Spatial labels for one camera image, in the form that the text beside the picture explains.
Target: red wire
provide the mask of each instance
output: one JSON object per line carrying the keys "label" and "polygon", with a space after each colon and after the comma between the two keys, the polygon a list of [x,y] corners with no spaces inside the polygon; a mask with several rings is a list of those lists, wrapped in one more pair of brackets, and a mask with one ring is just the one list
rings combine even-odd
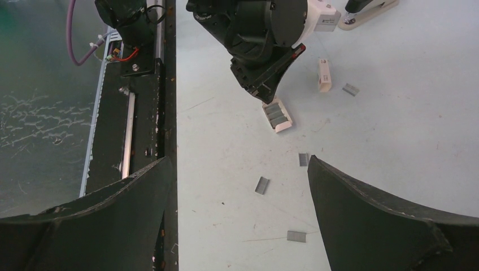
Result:
{"label": "red wire", "polygon": [[122,61],[122,62],[129,61],[130,59],[134,58],[138,54],[139,51],[140,51],[140,49],[136,47],[135,50],[133,51],[133,53],[129,57],[127,57],[127,58],[117,58],[115,56],[115,57],[113,57],[113,59],[115,59],[116,61]]}

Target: grey staple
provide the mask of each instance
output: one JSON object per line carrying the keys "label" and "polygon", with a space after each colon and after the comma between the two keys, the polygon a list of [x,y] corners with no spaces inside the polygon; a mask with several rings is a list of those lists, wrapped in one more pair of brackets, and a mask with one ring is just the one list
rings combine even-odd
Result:
{"label": "grey staple", "polygon": [[266,187],[268,186],[269,180],[261,177],[259,179],[258,185],[256,186],[255,192],[261,195],[264,195]]}
{"label": "grey staple", "polygon": [[356,96],[360,90],[350,84],[346,84],[346,86],[344,86],[343,90],[353,96]]}
{"label": "grey staple", "polygon": [[273,128],[276,128],[276,126],[282,124],[282,123],[286,123],[288,121],[288,118],[286,118],[285,116],[283,117],[278,117],[274,120],[270,120],[269,122],[271,123],[271,125],[273,126]]}
{"label": "grey staple", "polygon": [[268,114],[268,119],[270,120],[274,120],[274,119],[277,119],[279,117],[284,117],[284,114],[282,111],[276,111],[276,112],[273,112],[271,114]]}
{"label": "grey staple", "polygon": [[279,104],[274,103],[270,104],[269,106],[265,107],[264,110],[266,111],[266,114],[271,114],[276,111],[281,111],[281,107]]}
{"label": "grey staple", "polygon": [[299,166],[307,167],[308,166],[308,154],[299,154]]}
{"label": "grey staple", "polygon": [[297,231],[288,230],[286,240],[293,242],[306,243],[306,233],[299,233]]}

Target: black cable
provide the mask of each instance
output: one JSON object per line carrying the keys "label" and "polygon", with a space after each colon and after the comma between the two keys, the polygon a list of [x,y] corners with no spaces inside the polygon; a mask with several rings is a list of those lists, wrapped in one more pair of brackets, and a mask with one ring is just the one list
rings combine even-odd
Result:
{"label": "black cable", "polygon": [[149,6],[149,7],[146,8],[145,13],[149,12],[150,10],[152,10],[153,8],[156,8],[156,7],[161,7],[164,10],[163,15],[160,17],[160,19],[158,19],[157,21],[150,21],[150,18],[148,17],[148,14],[146,14],[146,17],[148,18],[148,21],[150,21],[150,23],[160,24],[166,18],[166,9],[164,8],[164,6],[162,6],[162,5]]}

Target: dark floor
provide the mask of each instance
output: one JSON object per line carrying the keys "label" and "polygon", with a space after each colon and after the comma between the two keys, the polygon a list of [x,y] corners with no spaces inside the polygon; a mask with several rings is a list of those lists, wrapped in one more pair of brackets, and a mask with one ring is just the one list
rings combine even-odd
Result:
{"label": "dark floor", "polygon": [[[78,197],[100,61],[67,54],[68,0],[0,0],[0,217]],[[93,1],[77,1],[77,58],[105,32]]]}

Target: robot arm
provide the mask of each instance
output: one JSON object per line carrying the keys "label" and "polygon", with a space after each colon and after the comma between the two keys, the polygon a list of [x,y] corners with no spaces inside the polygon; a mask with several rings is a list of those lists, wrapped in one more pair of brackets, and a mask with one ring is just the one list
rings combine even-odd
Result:
{"label": "robot arm", "polygon": [[317,30],[327,14],[322,11],[330,9],[335,19],[325,21],[332,29],[341,17],[319,0],[189,0],[186,9],[232,55],[239,84],[264,103],[271,103],[283,74],[305,51],[301,42]]}

